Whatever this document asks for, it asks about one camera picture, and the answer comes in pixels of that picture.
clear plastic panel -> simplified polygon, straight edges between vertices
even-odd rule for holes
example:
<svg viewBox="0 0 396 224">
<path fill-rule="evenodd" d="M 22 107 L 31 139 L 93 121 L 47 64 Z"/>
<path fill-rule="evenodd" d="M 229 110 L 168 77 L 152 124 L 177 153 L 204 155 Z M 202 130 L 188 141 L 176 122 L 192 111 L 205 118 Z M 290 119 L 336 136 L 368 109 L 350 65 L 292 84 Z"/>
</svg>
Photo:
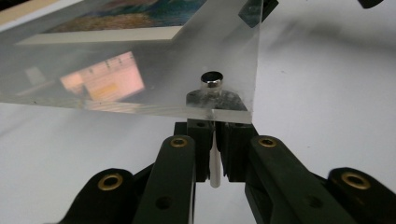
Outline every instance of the clear plastic panel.
<svg viewBox="0 0 396 224">
<path fill-rule="evenodd" d="M 83 1 L 0 33 L 0 102 L 251 122 L 262 0 L 132 1 L 97 21 L 122 2 Z M 224 76 L 214 101 L 243 106 L 186 105 L 210 71 Z"/>
</svg>

transparent acrylic block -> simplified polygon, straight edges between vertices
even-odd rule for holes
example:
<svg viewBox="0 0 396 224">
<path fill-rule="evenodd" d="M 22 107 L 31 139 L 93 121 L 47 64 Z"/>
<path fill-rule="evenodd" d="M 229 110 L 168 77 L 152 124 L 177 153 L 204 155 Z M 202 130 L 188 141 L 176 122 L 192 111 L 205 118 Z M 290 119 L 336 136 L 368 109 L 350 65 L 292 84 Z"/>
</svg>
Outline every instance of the transparent acrylic block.
<svg viewBox="0 0 396 224">
<path fill-rule="evenodd" d="M 262 0 L 136 1 L 132 14 L 100 21 L 114 2 L 83 1 L 0 33 L 0 102 L 251 122 Z M 210 71 L 244 106 L 186 104 Z"/>
</svg>

brass grommet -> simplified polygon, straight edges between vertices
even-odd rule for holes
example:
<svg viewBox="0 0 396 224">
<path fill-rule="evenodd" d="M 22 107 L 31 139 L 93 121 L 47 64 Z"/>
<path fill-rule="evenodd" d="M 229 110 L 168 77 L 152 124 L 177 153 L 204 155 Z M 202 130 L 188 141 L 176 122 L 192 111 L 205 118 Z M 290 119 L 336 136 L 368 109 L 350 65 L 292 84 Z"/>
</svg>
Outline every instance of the brass grommet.
<svg viewBox="0 0 396 224">
<path fill-rule="evenodd" d="M 276 141 L 269 137 L 264 137 L 259 140 L 259 144 L 264 147 L 275 147 Z"/>
<path fill-rule="evenodd" d="M 171 141 L 172 147 L 184 147 L 187 145 L 187 140 L 184 138 L 174 138 Z"/>
<path fill-rule="evenodd" d="M 122 175 L 117 173 L 105 175 L 98 183 L 98 188 L 101 190 L 113 190 L 122 184 Z"/>
<path fill-rule="evenodd" d="M 341 178 L 355 189 L 369 189 L 371 187 L 370 182 L 366 178 L 352 172 L 343 173 Z"/>
</svg>

